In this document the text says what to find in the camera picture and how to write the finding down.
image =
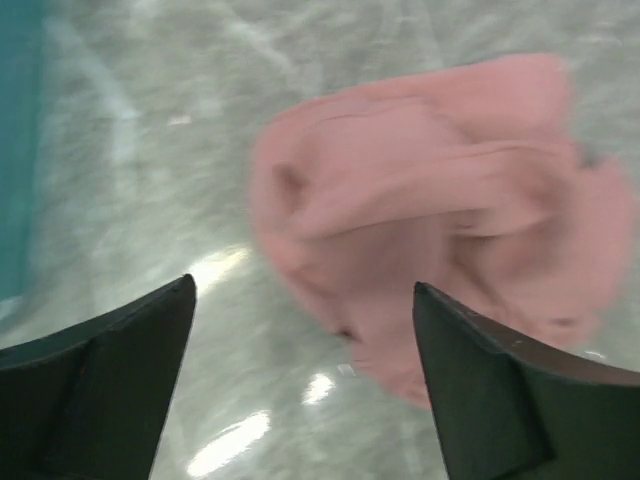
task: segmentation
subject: teal fabric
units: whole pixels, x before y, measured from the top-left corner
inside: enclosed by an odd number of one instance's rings
[[[0,2],[0,301],[28,285],[43,17],[43,0]]]

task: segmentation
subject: glossy floor tile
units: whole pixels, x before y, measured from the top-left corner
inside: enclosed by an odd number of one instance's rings
[[[35,284],[7,346],[190,271],[192,340],[154,479],[444,480],[429,412],[355,373],[256,251],[268,119],[359,82],[511,51],[566,56],[574,130],[640,184],[640,6],[567,0],[58,0],[47,19]],[[640,368],[640,260],[583,353]]]

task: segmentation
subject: pink fabric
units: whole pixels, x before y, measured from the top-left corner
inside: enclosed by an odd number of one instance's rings
[[[561,61],[535,54],[296,106],[256,146],[257,237],[355,364],[418,405],[416,281],[545,343],[582,342],[614,299],[635,206],[614,160],[582,165],[569,104]]]

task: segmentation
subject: pink cloth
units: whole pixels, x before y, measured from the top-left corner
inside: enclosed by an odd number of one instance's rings
[[[545,343],[582,342],[623,276],[635,205],[614,160],[582,164],[569,106],[545,54],[298,105],[256,146],[259,242],[355,365],[421,406],[416,281]]]

